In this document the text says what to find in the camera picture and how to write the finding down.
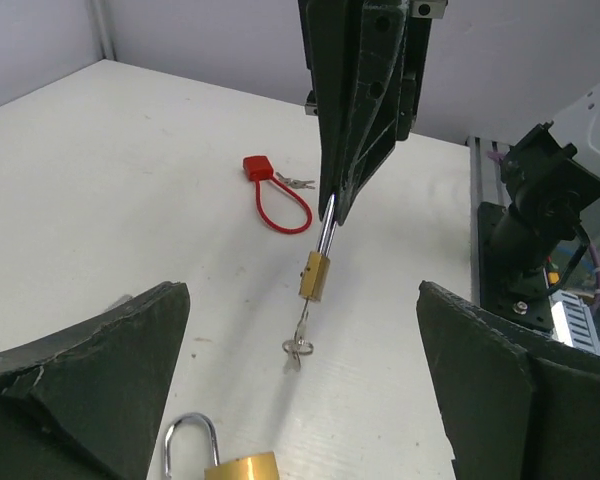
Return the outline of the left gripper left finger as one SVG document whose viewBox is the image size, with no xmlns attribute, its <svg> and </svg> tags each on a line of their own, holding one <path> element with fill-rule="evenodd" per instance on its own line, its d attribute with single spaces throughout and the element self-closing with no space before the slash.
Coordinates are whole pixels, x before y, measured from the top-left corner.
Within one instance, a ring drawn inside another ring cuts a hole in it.
<svg viewBox="0 0 600 480">
<path fill-rule="evenodd" d="M 0 479 L 144 479 L 189 318 L 184 283 L 0 352 Z"/>
</svg>

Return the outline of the small brass padlock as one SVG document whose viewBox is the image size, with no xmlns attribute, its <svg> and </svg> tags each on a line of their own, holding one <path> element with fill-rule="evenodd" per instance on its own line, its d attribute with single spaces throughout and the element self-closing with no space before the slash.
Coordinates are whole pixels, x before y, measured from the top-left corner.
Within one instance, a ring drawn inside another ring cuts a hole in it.
<svg viewBox="0 0 600 480">
<path fill-rule="evenodd" d="M 302 358 L 314 351 L 313 344 L 306 339 L 309 318 L 309 307 L 322 299 L 328 271 L 330 268 L 329 252 L 337 226 L 335 219 L 336 195 L 332 194 L 326 204 L 320 236 L 316 248 L 309 253 L 306 265 L 301 273 L 299 296 L 304 300 L 300 318 L 293 336 L 282 344 L 287 355 L 283 372 L 299 372 Z"/>
</svg>

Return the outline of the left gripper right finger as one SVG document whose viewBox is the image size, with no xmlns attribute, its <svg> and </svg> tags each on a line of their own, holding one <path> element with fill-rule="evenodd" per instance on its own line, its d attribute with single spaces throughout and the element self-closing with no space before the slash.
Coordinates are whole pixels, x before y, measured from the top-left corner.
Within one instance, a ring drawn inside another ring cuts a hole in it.
<svg viewBox="0 0 600 480">
<path fill-rule="evenodd" d="M 421 339 L 458 479 L 600 479 L 600 357 L 424 281 Z"/>
</svg>

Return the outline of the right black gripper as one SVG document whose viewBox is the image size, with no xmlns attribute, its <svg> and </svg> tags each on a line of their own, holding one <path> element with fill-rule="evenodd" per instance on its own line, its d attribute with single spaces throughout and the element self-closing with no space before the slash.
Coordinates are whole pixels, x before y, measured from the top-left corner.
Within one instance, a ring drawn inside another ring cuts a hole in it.
<svg viewBox="0 0 600 480">
<path fill-rule="evenodd" d="M 408 137 L 417 117 L 432 23 L 446 1 L 301 1 L 311 87 L 305 112 L 318 117 L 319 215 L 336 199 L 343 224 L 361 189 L 371 130 Z"/>
</svg>

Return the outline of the red thin-cable padlock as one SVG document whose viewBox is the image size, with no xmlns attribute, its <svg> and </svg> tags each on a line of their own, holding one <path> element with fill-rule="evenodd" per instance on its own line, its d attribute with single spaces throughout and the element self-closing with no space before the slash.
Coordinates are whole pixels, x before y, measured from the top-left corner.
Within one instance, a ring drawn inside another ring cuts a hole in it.
<svg viewBox="0 0 600 480">
<path fill-rule="evenodd" d="M 242 168 L 254 187 L 256 211 L 269 229 L 284 235 L 299 235 L 311 227 L 310 205 L 276 175 L 267 156 L 244 157 Z"/>
</svg>

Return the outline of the silver keys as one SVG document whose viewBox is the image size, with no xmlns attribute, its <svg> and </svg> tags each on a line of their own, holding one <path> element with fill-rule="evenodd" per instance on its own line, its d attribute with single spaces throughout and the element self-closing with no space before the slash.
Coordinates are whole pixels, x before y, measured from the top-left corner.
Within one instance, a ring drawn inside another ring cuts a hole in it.
<svg viewBox="0 0 600 480">
<path fill-rule="evenodd" d="M 275 173 L 276 178 L 285 186 L 291 189 L 314 189 L 314 180 L 298 180 L 282 175 L 280 172 Z"/>
</svg>

